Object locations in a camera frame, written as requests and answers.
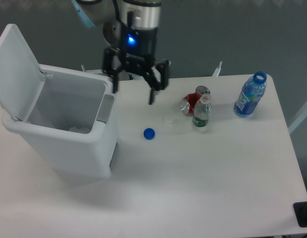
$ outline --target red can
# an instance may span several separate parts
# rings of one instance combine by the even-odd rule
[[[211,94],[210,90],[207,87],[200,85],[195,89],[195,93],[188,94],[186,97],[182,99],[180,108],[183,114],[185,115],[194,114],[194,106],[197,103],[197,101],[201,98],[203,93]]]

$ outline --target black object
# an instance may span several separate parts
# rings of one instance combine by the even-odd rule
[[[84,4],[84,5],[93,5],[93,4],[97,4],[103,0],[92,0],[92,1],[86,1],[86,0],[76,0],[78,3],[80,4]]]
[[[103,73],[113,79],[113,93],[118,91],[118,74],[125,70],[142,76],[151,88],[149,104],[154,102],[154,92],[164,90],[169,84],[169,61],[155,61],[156,38],[158,28],[133,29],[131,27],[134,12],[128,13],[127,25],[120,21],[121,34],[118,48],[110,46],[105,49]],[[112,62],[118,56],[121,65],[114,69]],[[160,73],[160,82],[154,75],[152,67]]]
[[[307,234],[305,234],[304,236],[302,236],[301,238],[307,238]]]
[[[307,227],[307,202],[296,202],[293,204],[297,221],[300,227]]]

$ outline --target plastic water bottle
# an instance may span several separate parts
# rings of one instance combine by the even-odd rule
[[[194,107],[193,124],[197,127],[206,126],[211,109],[211,95],[204,93]]]
[[[238,116],[246,118],[254,112],[266,90],[266,80],[267,75],[259,71],[246,81],[234,105],[234,111]]]

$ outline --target white table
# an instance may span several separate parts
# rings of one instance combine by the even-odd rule
[[[0,238],[237,238],[307,233],[307,193],[271,77],[248,119],[233,112],[249,75],[171,79],[153,106],[144,81],[120,82],[120,147],[109,180],[54,171],[1,124]],[[207,131],[179,111],[209,87]],[[164,122],[172,115],[174,123]],[[156,138],[146,141],[146,127]]]

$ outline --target trash can lid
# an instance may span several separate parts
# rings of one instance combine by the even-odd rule
[[[34,54],[15,24],[0,37],[0,104],[14,120],[26,120],[45,81]]]

